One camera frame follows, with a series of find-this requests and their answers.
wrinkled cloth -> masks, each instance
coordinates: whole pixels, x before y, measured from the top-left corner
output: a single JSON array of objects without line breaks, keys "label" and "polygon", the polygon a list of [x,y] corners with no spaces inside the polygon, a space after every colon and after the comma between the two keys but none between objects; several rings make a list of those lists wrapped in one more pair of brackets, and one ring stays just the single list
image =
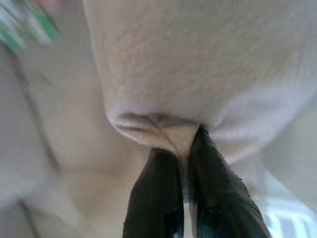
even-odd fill
[{"label": "wrinkled cloth", "polygon": [[84,3],[107,117],[142,144],[186,156],[203,124],[234,163],[316,93],[316,1]]}]

white fabric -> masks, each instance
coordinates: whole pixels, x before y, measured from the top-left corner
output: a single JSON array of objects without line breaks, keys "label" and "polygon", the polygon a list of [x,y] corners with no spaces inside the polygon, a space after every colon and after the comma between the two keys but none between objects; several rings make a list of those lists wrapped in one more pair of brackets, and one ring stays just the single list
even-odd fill
[{"label": "white fabric", "polygon": [[[229,162],[254,154],[316,92],[314,0],[85,1],[107,117],[177,153],[203,123]],[[178,118],[170,138],[152,115]]]}]

black object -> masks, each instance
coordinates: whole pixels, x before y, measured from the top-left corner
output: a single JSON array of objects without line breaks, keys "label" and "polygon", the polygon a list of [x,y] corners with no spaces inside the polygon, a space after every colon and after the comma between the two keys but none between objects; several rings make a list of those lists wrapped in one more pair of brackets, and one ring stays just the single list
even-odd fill
[{"label": "black object", "polygon": [[130,195],[123,238],[182,238],[183,232],[177,158],[168,151],[152,149]]},{"label": "black object", "polygon": [[189,160],[190,210],[197,238],[270,238],[259,208],[199,128]]}]

green object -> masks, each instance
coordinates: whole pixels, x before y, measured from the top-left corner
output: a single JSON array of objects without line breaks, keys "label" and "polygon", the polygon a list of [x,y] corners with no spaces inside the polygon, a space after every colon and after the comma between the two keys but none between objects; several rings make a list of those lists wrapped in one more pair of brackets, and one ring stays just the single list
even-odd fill
[{"label": "green object", "polygon": [[33,0],[0,0],[0,41],[13,51],[29,40],[50,45],[58,36],[53,20]]}]

pink object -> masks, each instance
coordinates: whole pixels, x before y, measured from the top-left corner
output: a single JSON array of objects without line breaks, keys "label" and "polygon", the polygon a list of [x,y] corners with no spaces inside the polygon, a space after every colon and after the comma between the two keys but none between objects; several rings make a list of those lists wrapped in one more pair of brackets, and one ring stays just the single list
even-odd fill
[{"label": "pink object", "polygon": [[57,16],[62,11],[63,0],[36,0],[36,2],[50,16]]}]

